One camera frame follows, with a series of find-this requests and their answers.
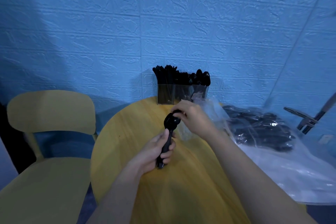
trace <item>wall outlet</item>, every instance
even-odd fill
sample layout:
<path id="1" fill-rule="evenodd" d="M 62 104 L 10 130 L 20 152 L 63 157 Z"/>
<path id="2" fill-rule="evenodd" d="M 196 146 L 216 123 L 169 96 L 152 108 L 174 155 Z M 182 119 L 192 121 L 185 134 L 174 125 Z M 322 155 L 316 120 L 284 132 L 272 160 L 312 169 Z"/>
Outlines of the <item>wall outlet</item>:
<path id="1" fill-rule="evenodd" d="M 334 137 L 334 135 L 322 135 L 319 140 L 320 144 L 327 144 Z"/>

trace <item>black plastic spoon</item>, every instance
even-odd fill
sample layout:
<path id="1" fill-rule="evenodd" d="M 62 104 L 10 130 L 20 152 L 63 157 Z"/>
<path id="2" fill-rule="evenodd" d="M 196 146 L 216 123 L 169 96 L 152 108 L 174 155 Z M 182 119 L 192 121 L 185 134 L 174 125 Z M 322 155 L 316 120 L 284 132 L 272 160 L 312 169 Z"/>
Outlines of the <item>black plastic spoon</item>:
<path id="1" fill-rule="evenodd" d="M 177 125 L 181 122 L 180 118 L 174 117 L 173 114 L 176 112 L 181 112 L 180 110 L 175 110 L 173 112 L 171 112 L 170 114 L 167 115 L 167 117 L 165 118 L 163 125 L 165 126 L 165 128 L 167 128 L 169 130 L 169 136 L 168 136 L 168 140 L 166 141 L 165 145 L 162 147 L 161 153 L 165 153 L 167 151 L 169 151 L 169 146 L 170 146 L 170 142 L 171 142 L 171 137 L 173 135 L 173 131 L 176 129 Z M 165 164 L 163 163 L 163 159 L 158 156 L 156 159 L 156 166 L 159 169 L 162 169 L 163 166 Z"/>

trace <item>chair seat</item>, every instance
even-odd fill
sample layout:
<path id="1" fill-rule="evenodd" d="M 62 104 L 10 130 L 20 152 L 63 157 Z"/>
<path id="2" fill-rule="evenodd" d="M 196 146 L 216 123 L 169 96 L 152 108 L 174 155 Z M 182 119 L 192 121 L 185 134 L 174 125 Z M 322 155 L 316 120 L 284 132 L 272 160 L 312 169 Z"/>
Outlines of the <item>chair seat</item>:
<path id="1" fill-rule="evenodd" d="M 89 184 L 89 159 L 34 163 L 0 191 L 0 223 L 75 224 Z"/>

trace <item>hand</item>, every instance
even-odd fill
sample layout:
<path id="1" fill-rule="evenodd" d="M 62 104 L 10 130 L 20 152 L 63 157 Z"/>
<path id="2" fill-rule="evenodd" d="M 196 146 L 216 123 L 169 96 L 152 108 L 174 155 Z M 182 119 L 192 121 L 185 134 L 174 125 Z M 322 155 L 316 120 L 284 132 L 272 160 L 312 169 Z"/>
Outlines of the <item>hand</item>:
<path id="1" fill-rule="evenodd" d="M 199 105 L 191 103 L 187 100 L 181 100 L 181 102 L 174 105 L 170 111 L 173 112 L 177 109 L 182 112 L 174 113 L 173 116 L 180 118 L 187 128 L 200 138 L 206 140 L 207 136 L 211 132 L 217 130 L 215 125 Z"/>
<path id="2" fill-rule="evenodd" d="M 152 171 L 155 168 L 156 158 L 161 154 L 162 147 L 168 140 L 168 136 L 169 130 L 165 129 L 163 133 L 149 140 L 140 150 L 140 152 L 131 160 L 131 162 L 139 165 L 141 175 L 146 172 Z M 161 154 L 161 158 L 163 158 L 163 163 L 168 164 L 170 162 L 170 157 L 173 154 L 175 146 L 175 141 L 171 139 L 169 151 Z"/>

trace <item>chair backrest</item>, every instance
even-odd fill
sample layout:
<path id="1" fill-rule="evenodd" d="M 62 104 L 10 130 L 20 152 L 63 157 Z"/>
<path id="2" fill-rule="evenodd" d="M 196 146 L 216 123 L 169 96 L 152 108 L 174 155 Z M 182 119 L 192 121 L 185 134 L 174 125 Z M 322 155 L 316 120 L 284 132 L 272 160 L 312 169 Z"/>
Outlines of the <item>chair backrest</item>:
<path id="1" fill-rule="evenodd" d="M 89 96 L 66 90 L 27 92 L 7 106 L 9 124 L 25 133 L 76 131 L 93 135 L 95 106 Z"/>

